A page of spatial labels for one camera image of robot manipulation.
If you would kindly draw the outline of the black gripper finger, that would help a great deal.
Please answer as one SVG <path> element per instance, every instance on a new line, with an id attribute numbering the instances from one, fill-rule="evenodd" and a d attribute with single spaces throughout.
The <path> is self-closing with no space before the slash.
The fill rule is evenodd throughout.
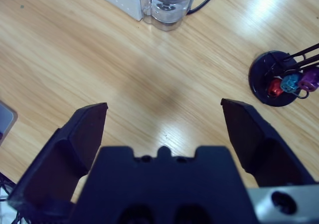
<path id="1" fill-rule="evenodd" d="M 70 210 L 78 181 L 91 169 L 101 145 L 108 106 L 78 109 L 50 137 L 9 197 L 17 210 Z"/>
<path id="2" fill-rule="evenodd" d="M 312 185 L 314 178 L 278 132 L 250 104 L 222 99 L 230 142 L 259 187 Z"/>

